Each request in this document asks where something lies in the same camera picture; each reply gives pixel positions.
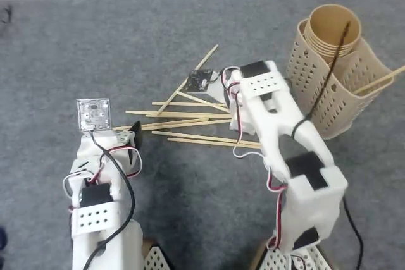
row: robotic arm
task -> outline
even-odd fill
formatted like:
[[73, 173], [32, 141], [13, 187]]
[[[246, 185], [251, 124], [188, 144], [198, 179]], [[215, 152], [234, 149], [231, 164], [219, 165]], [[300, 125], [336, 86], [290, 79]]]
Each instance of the robotic arm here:
[[[98, 146], [111, 153], [127, 178], [136, 176], [142, 169], [137, 150], [141, 143], [140, 123], [129, 132], [111, 130], [107, 99], [79, 100], [78, 113], [84, 134], [70, 174], [63, 180], [65, 193], [72, 201], [72, 269], [143, 270], [142, 229], [131, 219], [130, 211], [127, 217], [125, 180]], [[140, 168], [134, 170], [137, 158]]]
[[221, 76], [228, 88], [233, 116], [230, 128], [257, 133], [270, 183], [274, 176], [284, 184], [279, 187], [278, 206], [284, 189], [286, 202], [281, 214], [277, 212], [277, 227], [270, 248], [291, 254], [316, 245], [332, 231], [347, 181], [310, 121], [302, 123], [294, 136], [308, 152], [284, 161], [278, 137], [291, 135], [304, 116], [273, 61], [230, 70], [228, 80], [225, 80], [226, 69]]

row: perforated basket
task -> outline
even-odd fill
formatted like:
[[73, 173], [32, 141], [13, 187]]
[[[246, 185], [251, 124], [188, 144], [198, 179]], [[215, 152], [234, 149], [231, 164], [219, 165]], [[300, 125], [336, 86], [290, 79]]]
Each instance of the perforated basket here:
[[[329, 65], [304, 39], [306, 21], [297, 26], [297, 37], [287, 66], [292, 91], [304, 115], [314, 104], [329, 72]], [[375, 85], [361, 96], [352, 92], [390, 72], [363, 38], [350, 54], [339, 58], [312, 117], [322, 138], [331, 139], [348, 130], [357, 115], [394, 79]]]

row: stack of paper cups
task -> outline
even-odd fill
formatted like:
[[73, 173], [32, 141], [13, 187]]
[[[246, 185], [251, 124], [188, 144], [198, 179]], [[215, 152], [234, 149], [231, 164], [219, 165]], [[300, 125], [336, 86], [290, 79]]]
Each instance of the stack of paper cups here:
[[325, 4], [314, 9], [305, 26], [305, 40], [315, 52], [330, 62], [347, 22], [350, 22], [349, 31], [339, 52], [339, 56], [345, 56], [360, 39], [361, 24], [359, 18], [344, 6]]

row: white plastic bracket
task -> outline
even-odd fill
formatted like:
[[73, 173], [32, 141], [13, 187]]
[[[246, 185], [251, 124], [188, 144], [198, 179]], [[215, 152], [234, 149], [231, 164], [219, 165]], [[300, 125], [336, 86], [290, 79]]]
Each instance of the white plastic bracket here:
[[145, 257], [145, 270], [170, 270], [163, 252], [158, 246], [153, 246]]
[[312, 246], [308, 249], [300, 250], [299, 253], [295, 253], [292, 258], [288, 255], [283, 255], [279, 249], [268, 250], [259, 270], [290, 270], [293, 262], [298, 270], [332, 270], [334, 269], [322, 253], [318, 250], [317, 246]]
[[72, 212], [72, 238], [86, 233], [120, 226], [120, 203], [106, 202]]
[[243, 78], [240, 81], [244, 98], [252, 99], [278, 90], [289, 90], [283, 76], [278, 71], [271, 71], [254, 77]]

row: floor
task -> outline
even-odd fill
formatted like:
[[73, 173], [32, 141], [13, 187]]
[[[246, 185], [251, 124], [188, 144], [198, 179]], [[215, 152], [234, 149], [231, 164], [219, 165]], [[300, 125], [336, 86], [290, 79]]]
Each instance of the floor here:
[[[113, 124], [154, 109], [215, 44], [206, 68], [273, 59], [284, 70], [296, 24], [323, 3], [352, 8], [388, 67], [404, 64], [405, 0], [20, 0], [0, 37], [0, 225], [5, 269], [70, 269], [69, 201], [61, 189], [80, 143], [75, 99], [109, 97]], [[8, 3], [0, 1], [0, 6]], [[364, 269], [405, 263], [405, 78], [343, 135], [327, 142], [349, 181], [347, 199], [365, 241]], [[225, 125], [185, 132], [235, 137]], [[300, 150], [282, 138], [286, 157]], [[225, 147], [145, 134], [144, 171], [132, 185], [134, 218], [177, 269], [247, 269], [275, 224], [260, 159]], [[342, 213], [323, 242], [341, 269], [358, 243]]]

